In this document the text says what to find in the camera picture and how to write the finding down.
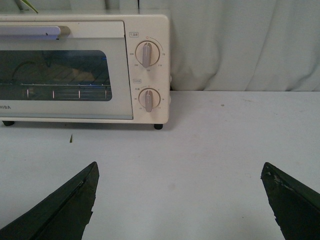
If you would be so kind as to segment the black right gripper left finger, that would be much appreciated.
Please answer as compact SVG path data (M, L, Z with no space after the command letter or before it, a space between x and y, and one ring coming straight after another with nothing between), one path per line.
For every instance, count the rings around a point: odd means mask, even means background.
M2 240L80 240L93 214L99 181L94 161L0 230Z

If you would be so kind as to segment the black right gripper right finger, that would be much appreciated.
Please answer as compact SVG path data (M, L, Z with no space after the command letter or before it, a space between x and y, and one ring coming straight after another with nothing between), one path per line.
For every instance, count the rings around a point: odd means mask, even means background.
M320 238L320 194L265 162L261 180L275 221L286 240Z

